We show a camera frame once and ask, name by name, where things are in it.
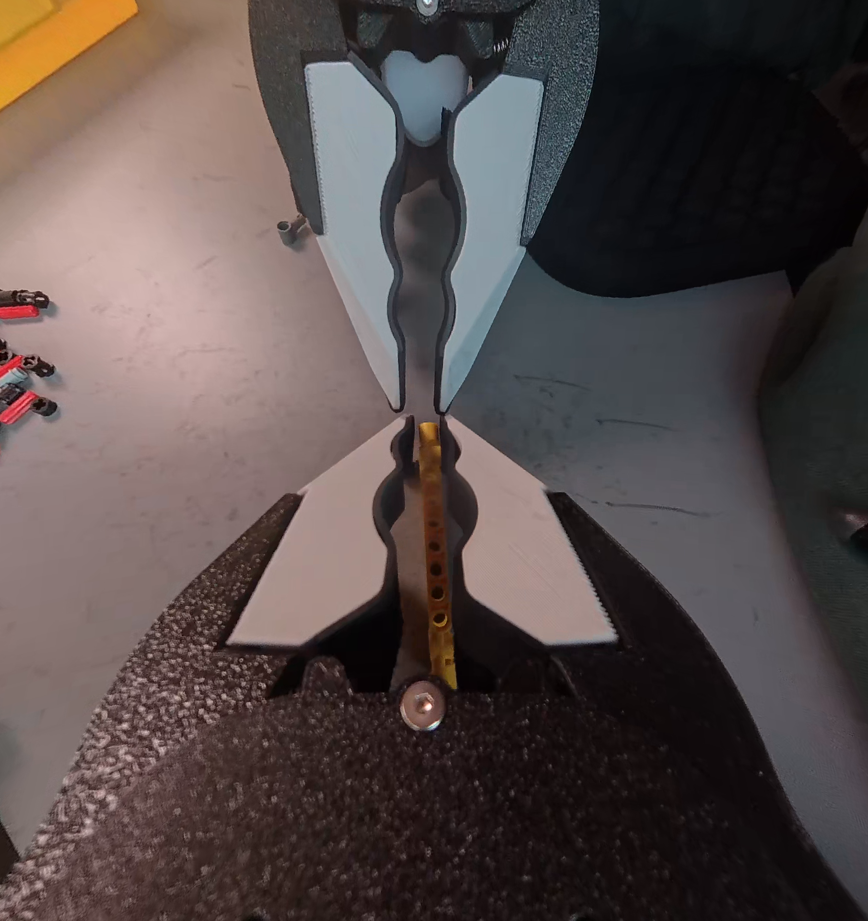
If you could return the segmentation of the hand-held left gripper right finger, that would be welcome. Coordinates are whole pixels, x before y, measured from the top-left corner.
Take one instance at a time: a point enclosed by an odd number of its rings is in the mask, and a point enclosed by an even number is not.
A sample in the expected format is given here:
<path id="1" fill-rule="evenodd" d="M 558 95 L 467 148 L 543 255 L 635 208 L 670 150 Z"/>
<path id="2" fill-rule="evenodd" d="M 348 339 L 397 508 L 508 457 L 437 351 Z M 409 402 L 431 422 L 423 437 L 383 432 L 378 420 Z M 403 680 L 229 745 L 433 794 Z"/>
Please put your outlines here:
<path id="1" fill-rule="evenodd" d="M 443 448 L 460 687 L 497 689 L 527 663 L 613 649 L 614 623 L 545 484 L 451 416 Z"/>

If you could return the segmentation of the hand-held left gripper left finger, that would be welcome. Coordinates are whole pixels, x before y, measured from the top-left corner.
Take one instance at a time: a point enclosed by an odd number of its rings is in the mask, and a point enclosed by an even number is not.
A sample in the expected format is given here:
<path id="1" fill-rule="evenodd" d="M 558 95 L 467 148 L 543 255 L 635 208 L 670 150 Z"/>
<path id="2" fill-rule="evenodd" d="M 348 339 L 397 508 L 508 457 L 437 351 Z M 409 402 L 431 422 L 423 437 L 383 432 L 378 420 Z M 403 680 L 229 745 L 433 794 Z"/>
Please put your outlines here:
<path id="1" fill-rule="evenodd" d="M 392 529 L 405 510 L 415 420 L 401 416 L 297 494 L 228 648 L 287 656 L 277 693 L 336 659 L 358 693 L 390 689 L 403 635 Z"/>

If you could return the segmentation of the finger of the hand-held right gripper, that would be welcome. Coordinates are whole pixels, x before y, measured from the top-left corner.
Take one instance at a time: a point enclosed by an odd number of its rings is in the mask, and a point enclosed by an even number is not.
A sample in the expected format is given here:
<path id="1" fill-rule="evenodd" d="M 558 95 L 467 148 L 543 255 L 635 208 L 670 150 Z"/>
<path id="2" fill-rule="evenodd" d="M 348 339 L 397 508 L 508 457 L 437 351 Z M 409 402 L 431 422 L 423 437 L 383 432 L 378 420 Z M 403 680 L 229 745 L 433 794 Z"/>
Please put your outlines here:
<path id="1" fill-rule="evenodd" d="M 304 69 L 322 229 L 317 239 L 359 343 L 393 411 L 405 407 L 405 337 L 394 317 L 403 270 L 394 243 L 405 125 L 361 62 Z"/>
<path id="2" fill-rule="evenodd" d="M 448 123 L 447 159 L 459 207 L 444 271 L 435 405 L 447 413 L 466 380 L 524 255 L 523 220 L 543 83 L 497 74 L 474 88 Z"/>

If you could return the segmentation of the yellow lego beam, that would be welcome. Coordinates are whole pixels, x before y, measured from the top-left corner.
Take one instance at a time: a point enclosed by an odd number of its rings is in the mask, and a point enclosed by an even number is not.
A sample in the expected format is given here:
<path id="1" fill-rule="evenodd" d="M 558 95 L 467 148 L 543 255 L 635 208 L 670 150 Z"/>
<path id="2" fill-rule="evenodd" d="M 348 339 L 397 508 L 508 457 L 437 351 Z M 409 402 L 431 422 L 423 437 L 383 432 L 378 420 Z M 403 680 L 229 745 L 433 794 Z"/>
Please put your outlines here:
<path id="1" fill-rule="evenodd" d="M 457 690 L 440 426 L 435 422 L 423 422 L 418 427 L 418 473 L 424 526 L 430 671 L 451 690 Z"/>

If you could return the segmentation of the pile of small lego pins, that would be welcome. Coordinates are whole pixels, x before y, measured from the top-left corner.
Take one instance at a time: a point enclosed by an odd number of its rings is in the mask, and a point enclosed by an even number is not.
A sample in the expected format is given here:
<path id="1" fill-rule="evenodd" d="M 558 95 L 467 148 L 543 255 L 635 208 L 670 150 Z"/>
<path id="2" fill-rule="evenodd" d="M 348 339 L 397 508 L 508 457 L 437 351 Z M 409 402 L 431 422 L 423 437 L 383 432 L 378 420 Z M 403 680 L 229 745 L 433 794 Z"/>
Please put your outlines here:
<path id="1" fill-rule="evenodd" d="M 0 323 L 38 319 L 50 305 L 43 291 L 0 287 Z M 5 429 L 27 417 L 49 419 L 59 413 L 59 404 L 35 391 L 34 384 L 36 378 L 47 380 L 56 373 L 54 364 L 37 354 L 15 351 L 0 335 L 0 442 Z"/>

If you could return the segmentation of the black quilted pad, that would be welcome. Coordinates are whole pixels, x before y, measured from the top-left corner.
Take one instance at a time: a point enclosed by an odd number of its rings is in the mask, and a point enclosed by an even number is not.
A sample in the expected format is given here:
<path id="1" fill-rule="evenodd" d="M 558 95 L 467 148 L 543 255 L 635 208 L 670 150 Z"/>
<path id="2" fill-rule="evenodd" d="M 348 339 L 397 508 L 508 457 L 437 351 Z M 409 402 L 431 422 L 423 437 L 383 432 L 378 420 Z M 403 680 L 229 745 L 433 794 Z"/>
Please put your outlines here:
<path id="1" fill-rule="evenodd" d="M 800 283 L 868 207 L 868 166 L 814 95 L 867 26 L 868 2 L 601 2 L 589 101 L 528 255 L 592 295 Z"/>

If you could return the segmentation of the yellow plastic bin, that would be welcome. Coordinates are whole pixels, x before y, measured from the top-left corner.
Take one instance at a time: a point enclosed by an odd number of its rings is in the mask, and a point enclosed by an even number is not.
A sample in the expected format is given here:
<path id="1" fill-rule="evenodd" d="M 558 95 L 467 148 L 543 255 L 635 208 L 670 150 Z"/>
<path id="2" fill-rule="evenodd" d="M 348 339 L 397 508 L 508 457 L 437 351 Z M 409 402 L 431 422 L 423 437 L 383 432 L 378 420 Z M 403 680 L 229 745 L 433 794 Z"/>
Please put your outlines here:
<path id="1" fill-rule="evenodd" d="M 138 12 L 135 1 L 0 1 L 0 112 Z"/>

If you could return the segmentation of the person's green sweatshirt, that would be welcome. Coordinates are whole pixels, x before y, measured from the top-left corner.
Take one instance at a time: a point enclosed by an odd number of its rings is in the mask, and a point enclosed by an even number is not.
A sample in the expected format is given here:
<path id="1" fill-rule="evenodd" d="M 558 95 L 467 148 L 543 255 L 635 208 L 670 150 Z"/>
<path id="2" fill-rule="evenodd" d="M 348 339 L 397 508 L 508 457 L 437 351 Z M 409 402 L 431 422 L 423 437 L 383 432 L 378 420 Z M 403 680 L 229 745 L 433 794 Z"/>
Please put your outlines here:
<path id="1" fill-rule="evenodd" d="M 793 297 L 760 418 L 786 533 L 845 669 L 868 699 L 868 210 Z"/>

